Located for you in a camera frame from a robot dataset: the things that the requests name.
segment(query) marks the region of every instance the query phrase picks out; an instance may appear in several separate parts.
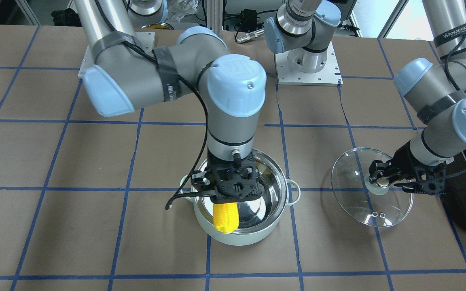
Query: black cable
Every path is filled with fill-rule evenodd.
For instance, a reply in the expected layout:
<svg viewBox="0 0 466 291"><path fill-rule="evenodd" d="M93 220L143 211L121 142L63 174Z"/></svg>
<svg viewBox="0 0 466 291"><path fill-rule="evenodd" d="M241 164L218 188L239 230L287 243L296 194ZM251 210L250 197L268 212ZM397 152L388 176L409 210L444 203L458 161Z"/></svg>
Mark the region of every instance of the black cable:
<svg viewBox="0 0 466 291"><path fill-rule="evenodd" d="M109 19L105 15L104 10L102 9L102 6L100 5L100 1L95 0L95 3L96 3L96 7L98 8L98 11L100 12L100 15L101 15L102 19L104 19L104 22L107 25L107 27L109 27L109 29L111 31L116 31L116 28L113 26L113 24L109 21ZM157 64L157 60L155 59L155 57L152 57L152 56L146 54L146 52L142 48L137 46L136 44L132 44L132 43L126 41L126 40L124 40L124 42L122 44L124 44L124 46L127 46L127 48L130 48L131 50L133 50L135 53L141 55L142 57L144 57L145 59L147 59L151 63ZM197 99L199 99L199 102L202 105L202 110L204 111L205 120L206 120L206 127L205 127L204 140L202 141L202 147L201 147L201 149L199 151L199 154L197 155L197 159L195 160L194 165L192 166L192 169L188 172L187 177L184 179L183 183L177 189L176 193L173 195L172 198L170 198L170 200L168 200L168 203L165 206L165 209L167 209L167 210L172 206L172 202L175 199L179 198L178 197L179 192L181 191L181 189L183 189L183 186L188 182L188 179L191 177L192 172L197 167L197 164L199 163L199 160L202 157L202 153L204 152L204 149L206 147L206 142L208 140L208 110L206 108L206 104L202 100L202 97L199 94L199 92L196 90L196 88L194 88L192 86L192 84L187 79L185 79L180 74L177 74L177 77L178 77L179 81L181 81L181 83L185 84L197 96Z"/></svg>
<svg viewBox="0 0 466 291"><path fill-rule="evenodd" d="M451 58L453 56L453 54L456 52L456 50L458 50L458 48L460 48L460 46L463 44L465 39L466 39L466 34L461 37L461 40L458 42L458 44L448 53L448 55L447 55L447 57L445 59L445 66L443 68L443 71L445 72L445 75L447 76L447 78L449 79L451 84L453 85L454 89L456 89L457 91L459 91L460 88L459 88L458 84L456 84L453 76L451 75L451 72L449 72L449 58Z"/></svg>
<svg viewBox="0 0 466 291"><path fill-rule="evenodd" d="M430 179L430 180L425 180L425 181L407 182L407 183L398 183L398 184L394 184L394 186L397 186L397 187L414 186L414 185L419 185L419 184L424 184L424 183L431 183L431 182L436 182L436 181L441 181L441 180L446 180L446 179L452 179L453 177L459 177L459 176L464 175L464 174L466 174L466 169L462 170L462 171L459 171L457 173L453 173L453 174L448 175L448 176L438 177L436 179Z"/></svg>
<svg viewBox="0 0 466 291"><path fill-rule="evenodd" d="M239 33L240 30L242 29L242 26L244 26L244 24L246 24L246 22L247 22L248 19L251 19L251 18L253 18L253 17L255 17L255 16L258 16L258 15L260 15L260 14L269 13L269 12L276 12L276 11L278 11L278 9L273 9L273 10L270 10L270 11L261 11L261 12L256 13L255 15L251 15L251 16L249 16L248 18L244 19L244 22L242 22L242 23L240 24L240 26L238 27L238 29L236 30L237 33L235 33L235 42L238 44L238 41L237 41L238 33Z"/></svg>
<svg viewBox="0 0 466 291"><path fill-rule="evenodd" d="M206 9L204 8L205 2L202 0L202 13L204 13L204 24L208 25L208 16L206 15Z"/></svg>

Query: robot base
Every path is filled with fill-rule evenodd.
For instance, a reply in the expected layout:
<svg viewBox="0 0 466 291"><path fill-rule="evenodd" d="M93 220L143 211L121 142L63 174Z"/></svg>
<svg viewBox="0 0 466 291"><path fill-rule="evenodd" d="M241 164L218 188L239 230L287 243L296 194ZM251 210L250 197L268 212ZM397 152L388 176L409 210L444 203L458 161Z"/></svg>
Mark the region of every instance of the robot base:
<svg viewBox="0 0 466 291"><path fill-rule="evenodd" d="M337 86L343 83L333 45L328 45L328 59L325 67L317 73L305 73L295 70L287 60L289 51L274 55L278 73L278 83L282 85L317 85Z"/></svg>
<svg viewBox="0 0 466 291"><path fill-rule="evenodd" d="M143 45L143 49L148 53L154 48L154 37L155 33L153 32L137 32L137 38ZM78 72L78 78L82 79L82 75L87 68L91 67L95 63L93 62L93 56L91 55L91 50L89 46L85 49L84 59L80 65L80 71Z"/></svg>

